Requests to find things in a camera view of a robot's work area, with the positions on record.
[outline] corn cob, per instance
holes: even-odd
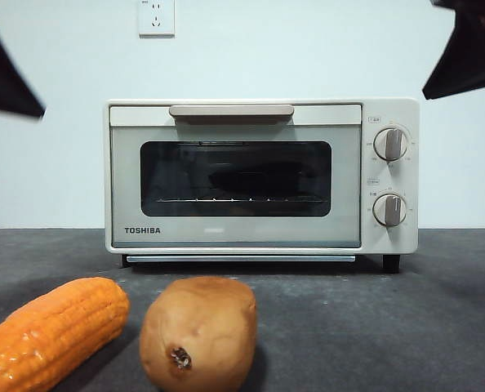
[[[51,389],[119,336],[129,309],[106,278],[76,279],[22,306],[0,324],[0,392]]]

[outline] dark gray mat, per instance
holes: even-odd
[[[0,322],[82,276],[113,278],[132,307],[123,334],[55,391],[155,391],[138,356],[150,303],[171,281],[237,278],[257,298],[259,339],[242,391],[485,391],[485,230],[421,230],[402,273],[353,264],[187,264],[120,269],[102,230],[0,230]]]

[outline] white oven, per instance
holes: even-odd
[[[398,269],[418,238],[418,122],[408,98],[111,100],[106,247],[128,262],[382,254]]]

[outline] timer knob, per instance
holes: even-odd
[[[373,204],[373,215],[383,226],[400,225],[406,217],[406,203],[397,194],[383,194]]]
[[[400,159],[407,149],[407,140],[400,128],[391,127],[380,131],[373,142],[376,154],[385,161]]]

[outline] electrical outlet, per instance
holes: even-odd
[[[139,35],[174,35],[174,0],[137,0]]]

